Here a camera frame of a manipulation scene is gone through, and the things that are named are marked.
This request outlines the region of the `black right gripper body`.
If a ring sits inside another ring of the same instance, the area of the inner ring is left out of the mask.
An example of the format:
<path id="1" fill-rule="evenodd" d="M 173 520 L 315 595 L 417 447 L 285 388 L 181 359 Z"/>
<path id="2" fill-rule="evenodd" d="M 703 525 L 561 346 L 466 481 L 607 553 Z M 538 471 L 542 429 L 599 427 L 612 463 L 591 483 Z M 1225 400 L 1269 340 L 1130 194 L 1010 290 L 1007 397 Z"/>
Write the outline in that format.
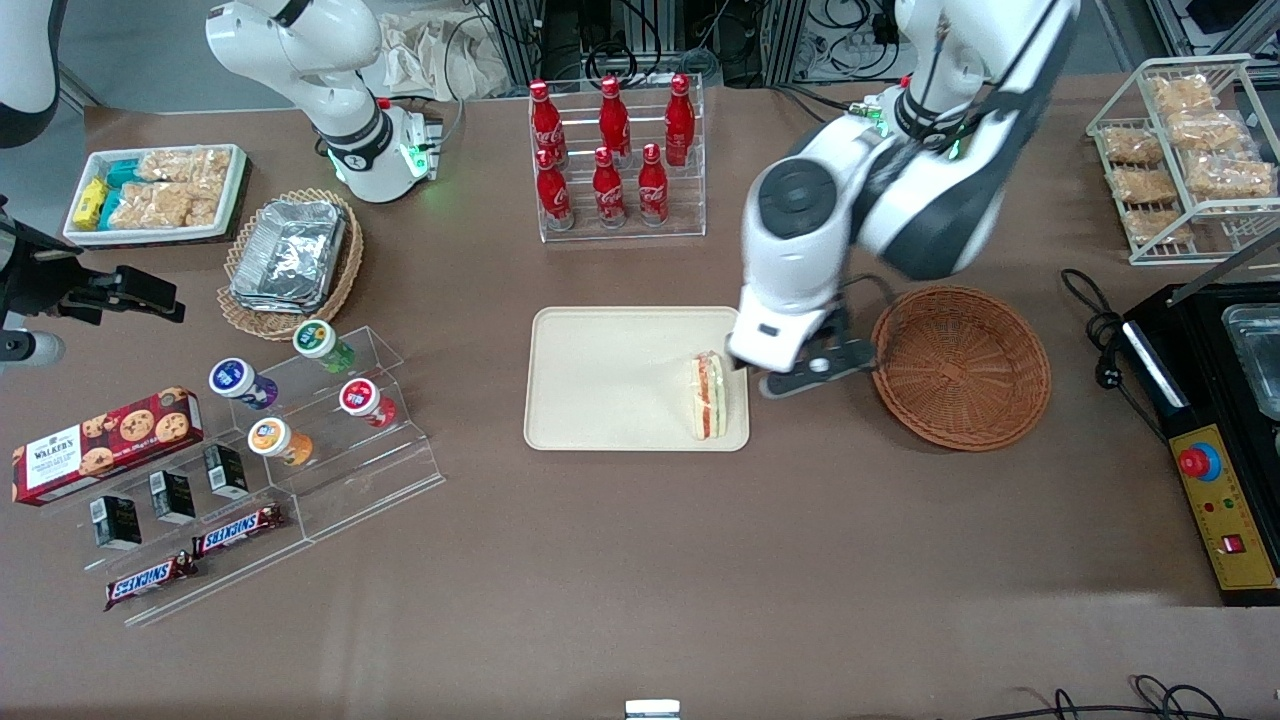
<path id="1" fill-rule="evenodd" d="M 83 278 L 81 249 L 36 228 L 1 218 L 3 315 L 36 316 L 55 313 Z"/>

